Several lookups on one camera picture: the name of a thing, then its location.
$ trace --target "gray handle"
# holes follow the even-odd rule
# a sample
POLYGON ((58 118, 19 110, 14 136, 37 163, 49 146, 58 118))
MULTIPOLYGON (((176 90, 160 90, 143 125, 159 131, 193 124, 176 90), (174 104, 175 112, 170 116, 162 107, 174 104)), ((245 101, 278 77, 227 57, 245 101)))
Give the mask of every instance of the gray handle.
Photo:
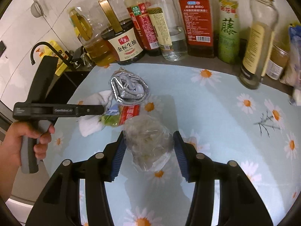
MULTIPOLYGON (((50 124, 51 122, 47 120, 32 123, 33 127, 41 133, 47 132, 50 124)), ((25 174, 36 173, 39 170, 38 164, 40 161, 37 160, 36 154, 33 150, 33 147, 39 142, 39 139, 33 139, 26 136, 22 137, 21 171, 25 174)))

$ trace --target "green bottle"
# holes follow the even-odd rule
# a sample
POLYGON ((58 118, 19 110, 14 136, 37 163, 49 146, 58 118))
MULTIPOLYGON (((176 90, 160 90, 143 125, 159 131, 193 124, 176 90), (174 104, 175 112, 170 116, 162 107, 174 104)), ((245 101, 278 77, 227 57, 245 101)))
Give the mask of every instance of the green bottle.
POLYGON ((239 18, 238 0, 219 0, 219 59, 230 64, 238 61, 239 18))

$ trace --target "barcode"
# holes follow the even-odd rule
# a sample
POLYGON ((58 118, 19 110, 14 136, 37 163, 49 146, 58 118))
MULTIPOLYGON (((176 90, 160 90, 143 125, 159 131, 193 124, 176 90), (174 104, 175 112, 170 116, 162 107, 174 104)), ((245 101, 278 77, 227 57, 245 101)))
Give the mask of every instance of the barcode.
POLYGON ((268 75, 270 78, 274 79, 274 80, 278 80, 278 78, 279 78, 278 75, 276 75, 276 74, 274 74, 274 73, 272 73, 272 72, 269 72, 267 75, 268 75))
POLYGON ((196 36, 197 41, 202 41, 202 42, 210 42, 210 37, 208 36, 196 36))
POLYGON ((160 47, 160 45, 159 45, 158 42, 150 43, 150 48, 151 48, 151 49, 158 48, 158 47, 160 47))

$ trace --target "light blue tablecloth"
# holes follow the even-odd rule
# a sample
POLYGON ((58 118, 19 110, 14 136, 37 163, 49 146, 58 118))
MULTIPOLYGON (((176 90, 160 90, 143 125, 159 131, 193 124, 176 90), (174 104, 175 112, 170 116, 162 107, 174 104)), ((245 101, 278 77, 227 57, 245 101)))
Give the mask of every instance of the light blue tablecloth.
MULTIPOLYGON (((109 78, 119 69, 95 67, 75 91, 70 104, 93 93, 109 89, 109 78)), ((291 106, 288 96, 262 85, 258 90, 242 86, 224 73, 173 65, 135 63, 125 67, 142 77, 151 97, 141 110, 158 117, 173 133, 180 130, 213 161, 235 160, 250 178, 276 225, 288 212, 301 190, 300 108, 291 106), (147 103, 154 110, 145 111, 147 103)), ((45 165, 50 175, 66 158, 88 159, 115 142, 122 127, 105 127, 82 137, 76 118, 60 118, 45 165)), ((216 182, 212 225, 219 210, 216 182)), ((81 218, 87 223, 84 181, 81 181, 81 218)), ((119 176, 106 183, 107 197, 116 226, 185 225, 194 184, 181 176, 173 154, 160 173, 137 172, 126 152, 119 176)))

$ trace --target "white towel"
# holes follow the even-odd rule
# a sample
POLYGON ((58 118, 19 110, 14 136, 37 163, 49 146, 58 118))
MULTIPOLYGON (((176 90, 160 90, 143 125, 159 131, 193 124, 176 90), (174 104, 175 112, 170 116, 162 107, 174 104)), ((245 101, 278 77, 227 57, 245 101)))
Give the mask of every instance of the white towel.
MULTIPOLYGON (((111 90, 95 93, 90 97, 87 97, 83 101, 83 105, 102 105, 104 106, 104 112, 110 108, 112 103, 113 93, 111 90)), ((79 117, 79 131, 83 137, 86 137, 92 133, 98 132, 104 128, 104 125, 100 121, 99 115, 86 115, 79 117)))

